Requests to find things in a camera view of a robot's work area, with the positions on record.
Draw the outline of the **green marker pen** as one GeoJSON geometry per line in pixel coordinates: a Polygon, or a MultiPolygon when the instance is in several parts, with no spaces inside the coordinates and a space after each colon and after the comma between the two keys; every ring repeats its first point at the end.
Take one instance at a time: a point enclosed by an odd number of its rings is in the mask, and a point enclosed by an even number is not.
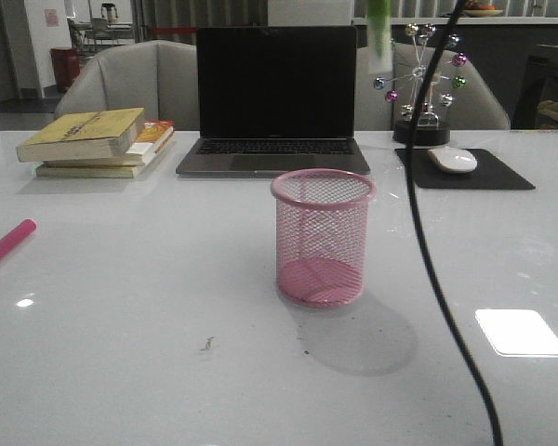
{"type": "Polygon", "coordinates": [[[366,2],[368,72],[379,74],[392,68],[391,1],[366,2]]]}

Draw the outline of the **pink marker pen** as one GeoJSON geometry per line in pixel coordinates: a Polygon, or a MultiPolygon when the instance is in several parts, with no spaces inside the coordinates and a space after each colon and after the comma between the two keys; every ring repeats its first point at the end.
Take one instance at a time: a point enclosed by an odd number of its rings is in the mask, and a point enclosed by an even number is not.
{"type": "Polygon", "coordinates": [[[27,218],[22,220],[15,228],[4,235],[0,239],[0,261],[29,237],[36,228],[36,222],[27,218]]]}

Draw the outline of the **pink mesh pen holder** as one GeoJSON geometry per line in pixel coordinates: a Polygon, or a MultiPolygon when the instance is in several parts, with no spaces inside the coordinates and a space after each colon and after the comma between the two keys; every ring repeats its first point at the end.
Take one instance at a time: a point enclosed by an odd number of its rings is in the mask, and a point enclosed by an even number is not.
{"type": "Polygon", "coordinates": [[[337,169],[287,172],[272,181],[276,284],[303,306],[343,306],[363,291],[368,206],[376,186],[337,169]]]}

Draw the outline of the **grey laptop computer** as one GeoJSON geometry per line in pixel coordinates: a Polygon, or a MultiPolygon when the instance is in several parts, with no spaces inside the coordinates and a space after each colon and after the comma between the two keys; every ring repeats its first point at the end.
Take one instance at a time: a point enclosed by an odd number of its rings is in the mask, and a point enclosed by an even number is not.
{"type": "Polygon", "coordinates": [[[200,137],[178,175],[369,173],[354,139],[351,25],[201,28],[196,56],[200,137]]]}

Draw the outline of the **orange white middle book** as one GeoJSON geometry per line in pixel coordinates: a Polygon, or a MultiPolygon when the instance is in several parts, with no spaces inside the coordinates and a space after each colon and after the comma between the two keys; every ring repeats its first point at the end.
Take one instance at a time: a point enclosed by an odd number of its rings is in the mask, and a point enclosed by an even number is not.
{"type": "Polygon", "coordinates": [[[46,162],[48,166],[56,167],[118,167],[118,166],[146,166],[149,164],[171,140],[174,134],[171,121],[145,122],[144,128],[131,147],[121,156],[85,160],[63,160],[46,162]]]}

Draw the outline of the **pale bottom book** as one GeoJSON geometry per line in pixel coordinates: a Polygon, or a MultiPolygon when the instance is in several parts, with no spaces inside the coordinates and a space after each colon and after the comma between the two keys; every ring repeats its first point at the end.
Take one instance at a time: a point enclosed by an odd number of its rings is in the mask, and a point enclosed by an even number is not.
{"type": "Polygon", "coordinates": [[[35,168],[38,177],[135,178],[160,154],[170,139],[160,144],[138,142],[121,157],[44,162],[35,168]]]}

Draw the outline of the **ferris wheel kinetic desk toy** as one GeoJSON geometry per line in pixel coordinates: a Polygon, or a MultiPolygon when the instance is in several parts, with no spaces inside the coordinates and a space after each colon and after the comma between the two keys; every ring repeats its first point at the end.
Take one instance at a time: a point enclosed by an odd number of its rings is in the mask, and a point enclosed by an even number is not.
{"type": "Polygon", "coordinates": [[[384,93],[384,100],[394,107],[393,139],[406,143],[410,135],[410,123],[416,106],[419,106],[416,144],[439,146],[450,140],[448,111],[455,102],[455,93],[467,85],[461,73],[469,61],[463,52],[444,55],[432,76],[424,99],[419,90],[432,60],[430,43],[435,41],[437,27],[432,23],[408,23],[405,36],[411,40],[410,52],[404,46],[392,43],[394,68],[397,74],[388,79],[382,76],[373,86],[384,93]]]}

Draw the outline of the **white computer mouse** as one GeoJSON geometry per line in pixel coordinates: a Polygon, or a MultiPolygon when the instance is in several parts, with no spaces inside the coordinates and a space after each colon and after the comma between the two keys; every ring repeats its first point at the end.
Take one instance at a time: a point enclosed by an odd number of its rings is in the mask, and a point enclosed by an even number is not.
{"type": "Polygon", "coordinates": [[[442,172],[463,174],[473,172],[478,162],[474,155],[464,149],[440,147],[428,149],[429,158],[442,172]]]}

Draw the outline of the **yellow top book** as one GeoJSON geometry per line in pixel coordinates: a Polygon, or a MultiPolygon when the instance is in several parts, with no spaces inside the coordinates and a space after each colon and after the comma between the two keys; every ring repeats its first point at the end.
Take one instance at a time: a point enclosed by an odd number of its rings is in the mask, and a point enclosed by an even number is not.
{"type": "Polygon", "coordinates": [[[21,162],[121,156],[142,132],[142,108],[64,114],[16,148],[21,162]]]}

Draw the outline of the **black mouse pad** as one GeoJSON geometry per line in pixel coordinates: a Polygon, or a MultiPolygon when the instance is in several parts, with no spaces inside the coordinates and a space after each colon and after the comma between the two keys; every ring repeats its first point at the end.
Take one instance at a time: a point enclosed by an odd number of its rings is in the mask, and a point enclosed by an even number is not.
{"type": "Polygon", "coordinates": [[[414,149],[413,178],[417,186],[434,190],[534,190],[536,187],[485,149],[469,149],[477,161],[469,173],[441,171],[427,149],[414,149]]]}

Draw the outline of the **red trash bin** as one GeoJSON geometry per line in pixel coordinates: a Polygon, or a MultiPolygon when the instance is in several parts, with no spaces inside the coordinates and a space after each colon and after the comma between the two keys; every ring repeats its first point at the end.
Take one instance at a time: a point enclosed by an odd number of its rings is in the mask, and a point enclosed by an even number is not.
{"type": "Polygon", "coordinates": [[[57,90],[65,93],[80,74],[78,51],[74,47],[54,47],[50,56],[57,90]]]}

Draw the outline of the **fruit bowl on counter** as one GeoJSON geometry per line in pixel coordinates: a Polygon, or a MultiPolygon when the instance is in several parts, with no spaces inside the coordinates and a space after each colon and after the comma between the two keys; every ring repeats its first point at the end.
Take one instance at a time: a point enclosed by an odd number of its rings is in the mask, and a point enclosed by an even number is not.
{"type": "Polygon", "coordinates": [[[463,13],[470,18],[487,18],[501,15],[503,10],[492,4],[470,0],[465,3],[463,13]]]}

